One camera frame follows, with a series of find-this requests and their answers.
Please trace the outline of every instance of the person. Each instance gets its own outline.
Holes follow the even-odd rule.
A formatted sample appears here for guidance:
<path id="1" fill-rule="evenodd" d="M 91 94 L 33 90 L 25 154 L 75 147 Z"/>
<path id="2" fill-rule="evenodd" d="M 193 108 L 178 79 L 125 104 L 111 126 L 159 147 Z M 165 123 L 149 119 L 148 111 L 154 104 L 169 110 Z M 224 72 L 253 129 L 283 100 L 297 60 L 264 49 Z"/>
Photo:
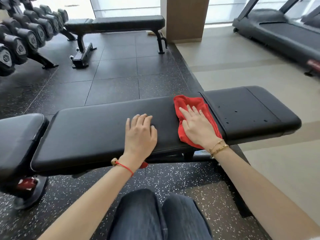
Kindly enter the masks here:
<path id="1" fill-rule="evenodd" d="M 195 107 L 179 108 L 187 137 L 209 151 L 220 149 L 220 163 L 247 206 L 273 240 L 309 240 L 320 236 L 320 227 L 270 181 L 242 160 L 214 132 Z M 125 125 L 124 153 L 118 162 L 135 172 L 157 143 L 152 116 L 136 115 Z M 112 167 L 75 201 L 38 240 L 89 240 L 119 191 L 131 177 L 123 166 Z M 172 194 L 162 208 L 148 189 L 122 197 L 108 233 L 111 240 L 208 240 L 211 230 L 195 202 Z"/>

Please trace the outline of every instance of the forearm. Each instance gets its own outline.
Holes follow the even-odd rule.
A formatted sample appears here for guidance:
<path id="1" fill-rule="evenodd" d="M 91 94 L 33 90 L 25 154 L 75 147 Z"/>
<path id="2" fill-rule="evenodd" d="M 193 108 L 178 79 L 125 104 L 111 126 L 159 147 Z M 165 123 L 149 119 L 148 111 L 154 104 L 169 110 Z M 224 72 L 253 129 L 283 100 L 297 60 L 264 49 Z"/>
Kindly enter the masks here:
<path id="1" fill-rule="evenodd" d="M 38 240 L 89 240 L 131 173 L 116 166 L 74 202 Z"/>
<path id="2" fill-rule="evenodd" d="M 230 148 L 215 158 L 273 240 L 320 236 L 320 227 L 301 208 Z"/>

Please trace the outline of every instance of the gold bracelet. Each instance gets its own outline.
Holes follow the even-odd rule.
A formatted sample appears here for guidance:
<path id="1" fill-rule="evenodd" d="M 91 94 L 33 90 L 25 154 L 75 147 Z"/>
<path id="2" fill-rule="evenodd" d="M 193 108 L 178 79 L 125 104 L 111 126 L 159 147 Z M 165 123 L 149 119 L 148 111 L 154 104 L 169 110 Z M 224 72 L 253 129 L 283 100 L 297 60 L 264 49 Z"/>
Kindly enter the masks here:
<path id="1" fill-rule="evenodd" d="M 215 152 L 213 152 L 212 154 L 211 154 L 211 157 L 214 157 L 218 152 L 220 152 L 220 151 L 222 151 L 223 149 L 225 149 L 225 148 L 228 148 L 229 146 L 226 144 L 226 145 L 224 145 L 223 147 L 220 147 L 219 149 L 217 149 Z"/>
<path id="2" fill-rule="evenodd" d="M 210 152 L 211 155 L 212 155 L 212 150 L 213 150 L 218 144 L 220 144 L 222 141 L 224 141 L 224 140 L 218 141 L 217 144 L 215 144 L 214 147 L 209 150 L 209 152 Z"/>

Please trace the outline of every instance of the thigh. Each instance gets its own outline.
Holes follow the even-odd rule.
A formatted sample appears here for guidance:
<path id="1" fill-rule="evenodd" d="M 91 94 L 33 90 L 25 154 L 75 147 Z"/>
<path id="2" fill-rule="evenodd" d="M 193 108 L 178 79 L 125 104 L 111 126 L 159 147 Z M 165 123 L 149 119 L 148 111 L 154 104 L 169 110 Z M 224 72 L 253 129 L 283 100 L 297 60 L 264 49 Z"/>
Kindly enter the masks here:
<path id="1" fill-rule="evenodd" d="M 166 224 L 156 195 L 148 189 L 122 197 L 112 221 L 109 240 L 164 240 Z"/>
<path id="2" fill-rule="evenodd" d="M 162 206 L 168 240 L 211 240 L 211 230 L 193 199 L 172 194 Z"/>

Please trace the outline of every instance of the weight bench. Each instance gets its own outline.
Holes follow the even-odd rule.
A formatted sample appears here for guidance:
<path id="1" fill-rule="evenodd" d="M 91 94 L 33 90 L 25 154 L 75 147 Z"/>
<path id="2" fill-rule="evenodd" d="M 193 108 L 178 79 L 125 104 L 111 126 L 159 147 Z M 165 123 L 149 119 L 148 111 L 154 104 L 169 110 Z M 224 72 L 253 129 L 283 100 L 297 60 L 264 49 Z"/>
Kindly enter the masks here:
<path id="1" fill-rule="evenodd" d="M 73 68 L 87 67 L 89 54 L 96 49 L 93 47 L 92 43 L 85 47 L 83 36 L 86 34 L 151 30 L 157 36 L 159 45 L 158 53 L 164 54 L 162 40 L 164 40 L 166 48 L 168 47 L 168 44 L 166 38 L 159 33 L 159 30 L 164 28 L 165 24 L 166 21 L 161 15 L 100 17 L 95 20 L 90 18 L 70 19 L 64 25 L 67 31 L 78 35 L 79 46 L 78 53 L 72 58 Z"/>
<path id="2" fill-rule="evenodd" d="M 301 120 L 257 86 L 186 94 L 209 105 L 229 145 L 294 133 Z M 63 109 L 52 121 L 38 113 L 0 120 L 0 190 L 16 196 L 14 206 L 32 206 L 42 196 L 47 176 L 78 177 L 111 165 L 125 145 L 125 122 L 136 114 L 153 115 L 158 143 L 148 163 L 210 161 L 180 141 L 173 96 Z"/>

